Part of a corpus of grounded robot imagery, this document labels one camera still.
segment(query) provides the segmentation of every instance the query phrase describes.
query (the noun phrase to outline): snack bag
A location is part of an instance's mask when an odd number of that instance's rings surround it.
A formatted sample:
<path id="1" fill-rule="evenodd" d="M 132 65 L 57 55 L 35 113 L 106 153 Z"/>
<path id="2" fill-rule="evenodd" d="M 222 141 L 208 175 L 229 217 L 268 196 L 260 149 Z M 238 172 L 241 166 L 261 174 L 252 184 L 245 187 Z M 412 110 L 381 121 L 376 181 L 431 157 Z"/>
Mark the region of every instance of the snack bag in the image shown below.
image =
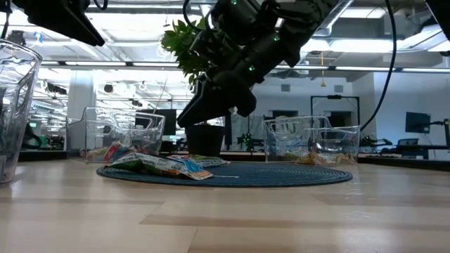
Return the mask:
<path id="1" fill-rule="evenodd" d="M 110 167 L 141 173 L 144 171 L 141 159 L 135 153 L 129 153 L 113 162 Z"/>
<path id="2" fill-rule="evenodd" d="M 203 155 L 171 155 L 169 158 L 176 160 L 188 160 L 195 162 L 202 168 L 220 167 L 230 164 L 230 162 L 218 157 L 207 157 Z"/>
<path id="3" fill-rule="evenodd" d="M 208 179 L 213 176 L 209 171 L 205 171 L 201 166 L 189 160 L 175 160 L 144 153 L 129 153 L 113 162 L 110 167 L 144 174 L 185 175 L 195 180 Z"/>

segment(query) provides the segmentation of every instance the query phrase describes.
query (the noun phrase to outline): blue round mat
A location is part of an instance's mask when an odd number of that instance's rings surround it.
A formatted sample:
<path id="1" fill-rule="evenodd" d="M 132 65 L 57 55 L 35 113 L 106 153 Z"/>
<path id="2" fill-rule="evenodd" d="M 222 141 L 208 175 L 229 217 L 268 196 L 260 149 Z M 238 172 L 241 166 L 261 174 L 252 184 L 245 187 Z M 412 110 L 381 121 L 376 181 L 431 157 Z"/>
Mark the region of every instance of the blue round mat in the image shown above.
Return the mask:
<path id="1" fill-rule="evenodd" d="M 225 167 L 215 167 L 207 170 L 213 173 L 215 177 L 200 181 L 188 178 L 137 174 L 108 167 L 97 169 L 97 174 L 113 179 L 146 183 L 210 187 L 317 186 L 345 182 L 353 178 L 351 173 L 335 169 L 286 164 L 232 162 Z"/>

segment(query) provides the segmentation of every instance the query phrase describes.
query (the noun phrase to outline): clear plastic bin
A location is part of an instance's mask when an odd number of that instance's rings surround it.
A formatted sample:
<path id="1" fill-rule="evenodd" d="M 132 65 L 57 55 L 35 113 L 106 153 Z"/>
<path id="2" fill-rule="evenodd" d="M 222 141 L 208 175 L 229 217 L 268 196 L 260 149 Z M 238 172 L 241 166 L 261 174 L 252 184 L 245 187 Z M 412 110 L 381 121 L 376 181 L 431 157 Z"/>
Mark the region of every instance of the clear plastic bin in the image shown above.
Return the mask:
<path id="1" fill-rule="evenodd" d="M 0 183 L 13 180 L 42 58 L 0 40 Z"/>
<path id="2" fill-rule="evenodd" d="M 263 121 L 266 162 L 331 165 L 356 162 L 359 126 L 333 128 L 326 117 Z"/>
<path id="3" fill-rule="evenodd" d="M 114 162 L 130 151 L 158 154 L 165 117 L 109 108 L 85 108 L 67 119 L 67 151 L 87 162 Z"/>

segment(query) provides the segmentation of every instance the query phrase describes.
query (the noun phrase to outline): robot arm in background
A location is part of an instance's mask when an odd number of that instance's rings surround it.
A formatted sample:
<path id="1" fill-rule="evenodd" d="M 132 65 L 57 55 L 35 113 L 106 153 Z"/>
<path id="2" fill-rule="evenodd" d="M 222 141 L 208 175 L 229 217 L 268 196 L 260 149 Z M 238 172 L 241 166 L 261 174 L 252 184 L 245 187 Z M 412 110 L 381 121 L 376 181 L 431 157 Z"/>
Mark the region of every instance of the robot arm in background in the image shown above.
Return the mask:
<path id="1" fill-rule="evenodd" d="M 0 12 L 12 13 L 0 0 Z M 90 0 L 12 0 L 28 16 L 28 22 L 77 39 L 91 46 L 102 46 L 105 40 L 97 32 L 84 12 Z"/>

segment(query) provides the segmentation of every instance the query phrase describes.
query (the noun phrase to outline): cable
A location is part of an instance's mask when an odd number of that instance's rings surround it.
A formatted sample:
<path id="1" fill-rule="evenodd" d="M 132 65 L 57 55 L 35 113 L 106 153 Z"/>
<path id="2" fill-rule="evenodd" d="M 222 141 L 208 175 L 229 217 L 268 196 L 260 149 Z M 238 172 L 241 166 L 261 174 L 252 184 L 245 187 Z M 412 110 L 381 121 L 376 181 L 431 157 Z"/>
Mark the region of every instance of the cable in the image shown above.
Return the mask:
<path id="1" fill-rule="evenodd" d="M 186 24 L 188 24 L 188 26 L 192 27 L 192 29 L 194 29 L 197 32 L 200 32 L 202 29 L 196 27 L 190 20 L 188 17 L 188 14 L 186 13 L 186 9 L 188 8 L 188 4 L 189 4 L 189 0 L 185 0 L 183 3 L 183 17 L 184 17 L 184 21 L 186 21 Z"/>
<path id="2" fill-rule="evenodd" d="M 397 57 L 397 26 L 395 25 L 394 12 L 392 11 L 390 0 L 385 0 L 385 2 L 386 2 L 387 12 L 389 13 L 389 17 L 391 20 L 391 26 L 392 26 L 393 49 L 392 49 L 391 64 L 389 66 L 389 72 L 387 73 L 385 87 L 382 90 L 380 101 L 378 101 L 377 108 L 375 109 L 375 112 L 373 112 L 370 119 L 368 119 L 368 121 L 361 127 L 361 131 L 363 131 L 372 122 L 372 120 L 375 119 L 375 116 L 377 115 L 378 111 L 381 108 L 381 105 L 383 104 L 383 101 L 386 96 L 386 91 L 389 86 L 389 82 L 391 80 L 392 71 L 394 70 L 395 58 Z"/>
<path id="3" fill-rule="evenodd" d="M 6 2 L 6 7 L 7 7 L 8 10 L 11 10 L 11 0 L 8 0 Z M 1 32 L 1 38 L 2 39 L 5 39 L 6 38 L 6 33 L 8 33 L 9 15 L 10 15 L 10 13 L 7 12 L 6 13 L 6 22 L 5 22 L 5 25 L 3 26 L 3 31 Z"/>
<path id="4" fill-rule="evenodd" d="M 161 90 L 160 99 L 157 100 L 157 103 L 156 103 L 156 105 L 155 105 L 155 108 L 153 109 L 153 114 L 155 114 L 156 110 L 158 109 L 158 105 L 160 104 L 162 95 L 164 94 L 164 91 L 165 91 L 165 89 L 166 89 L 166 84 L 167 84 L 167 77 L 166 77 L 166 81 L 164 82 L 164 86 L 163 86 L 163 88 L 162 88 L 162 90 Z"/>
<path id="5" fill-rule="evenodd" d="M 103 0 L 103 6 L 98 3 L 98 0 L 94 0 L 94 3 L 101 11 L 106 11 L 108 8 L 108 0 Z"/>

